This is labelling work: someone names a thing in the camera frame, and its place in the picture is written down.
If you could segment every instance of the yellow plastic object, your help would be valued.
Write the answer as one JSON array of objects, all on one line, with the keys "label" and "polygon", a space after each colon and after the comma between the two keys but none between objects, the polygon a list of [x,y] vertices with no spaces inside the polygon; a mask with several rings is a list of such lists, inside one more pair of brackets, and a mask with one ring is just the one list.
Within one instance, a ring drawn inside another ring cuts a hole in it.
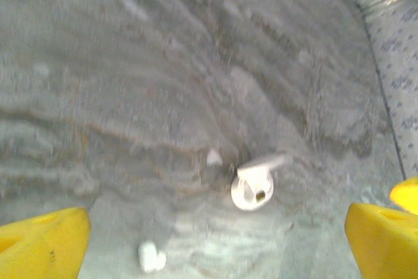
[{"label": "yellow plastic object", "polygon": [[88,247],[84,208],[67,208],[0,227],[1,279],[76,279]]},{"label": "yellow plastic object", "polygon": [[418,216],[354,203],[346,235],[363,279],[418,279]]},{"label": "yellow plastic object", "polygon": [[418,215],[418,177],[397,184],[389,198],[404,210]]}]

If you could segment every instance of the wet gray surface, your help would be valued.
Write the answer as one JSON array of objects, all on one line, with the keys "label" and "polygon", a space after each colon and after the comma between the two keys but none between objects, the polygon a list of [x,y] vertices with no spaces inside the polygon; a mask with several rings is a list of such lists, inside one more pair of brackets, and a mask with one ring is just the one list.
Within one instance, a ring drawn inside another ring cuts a hole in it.
[{"label": "wet gray surface", "polygon": [[[347,207],[402,177],[355,5],[0,0],[0,19],[2,223],[86,206],[80,278],[137,278],[145,239],[167,253],[150,278],[359,277]],[[234,168],[268,152],[296,162],[240,212]]]}]

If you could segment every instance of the white plastic fragment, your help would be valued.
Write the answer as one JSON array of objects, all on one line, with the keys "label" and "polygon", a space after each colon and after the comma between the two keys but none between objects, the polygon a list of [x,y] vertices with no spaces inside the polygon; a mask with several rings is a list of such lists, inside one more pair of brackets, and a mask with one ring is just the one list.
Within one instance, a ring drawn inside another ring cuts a hole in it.
[{"label": "white plastic fragment", "polygon": [[219,153],[214,150],[213,148],[210,149],[208,152],[208,157],[206,158],[206,164],[209,166],[217,165],[222,166],[222,157],[219,155]]},{"label": "white plastic fragment", "polygon": [[270,172],[290,161],[288,155],[269,155],[237,168],[237,176],[231,185],[231,197],[235,206],[240,210],[253,211],[266,205],[274,189]]},{"label": "white plastic fragment", "polygon": [[164,268],[167,257],[164,252],[158,252],[152,241],[141,243],[138,249],[139,263],[143,272],[150,273]]}]

